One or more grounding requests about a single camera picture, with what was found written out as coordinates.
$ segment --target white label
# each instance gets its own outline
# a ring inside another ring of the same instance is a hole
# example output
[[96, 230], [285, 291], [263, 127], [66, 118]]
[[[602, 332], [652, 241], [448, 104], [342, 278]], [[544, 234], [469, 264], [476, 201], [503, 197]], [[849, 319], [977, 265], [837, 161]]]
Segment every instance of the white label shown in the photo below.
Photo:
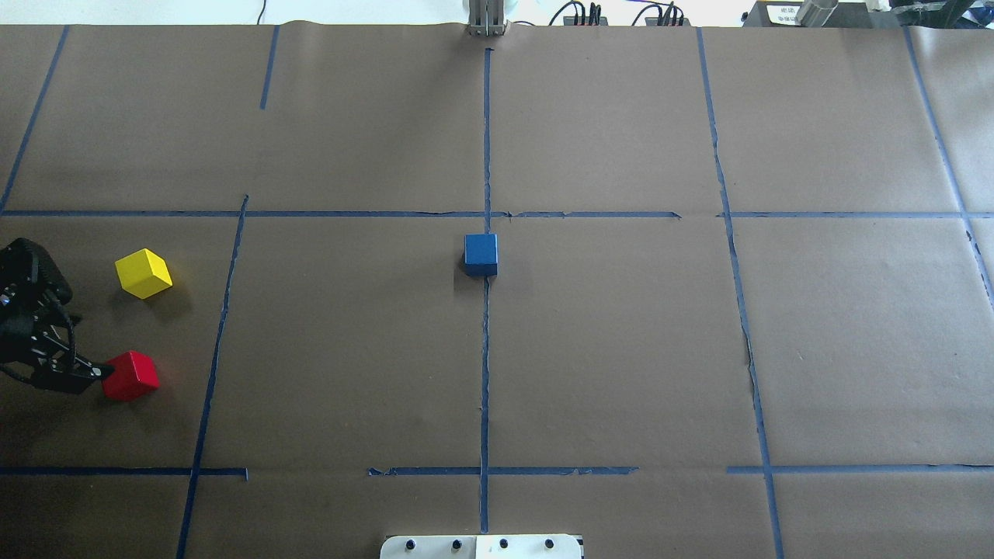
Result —
[[766, 6], [770, 23], [797, 25], [797, 6]]

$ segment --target cube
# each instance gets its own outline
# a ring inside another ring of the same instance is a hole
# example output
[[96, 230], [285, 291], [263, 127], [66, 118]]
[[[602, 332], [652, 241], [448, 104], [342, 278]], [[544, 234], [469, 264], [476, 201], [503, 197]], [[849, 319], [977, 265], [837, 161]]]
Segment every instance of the cube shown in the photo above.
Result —
[[130, 402], [159, 388], [152, 358], [137, 351], [127, 351], [110, 361], [114, 372], [103, 379], [103, 394], [112, 400]]
[[497, 276], [497, 235], [467, 235], [465, 249], [467, 276], [485, 278]]
[[114, 266], [117, 268], [121, 287], [140, 299], [148, 298], [173, 284], [166, 261], [148, 249], [128, 255], [115, 262]]

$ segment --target metal cylinder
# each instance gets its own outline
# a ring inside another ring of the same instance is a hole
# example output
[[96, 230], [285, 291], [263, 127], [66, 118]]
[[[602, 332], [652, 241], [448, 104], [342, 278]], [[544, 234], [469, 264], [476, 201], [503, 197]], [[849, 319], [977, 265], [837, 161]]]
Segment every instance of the metal cylinder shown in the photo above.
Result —
[[839, 5], [839, 0], [804, 0], [797, 10], [797, 25], [801, 27], [821, 27]]

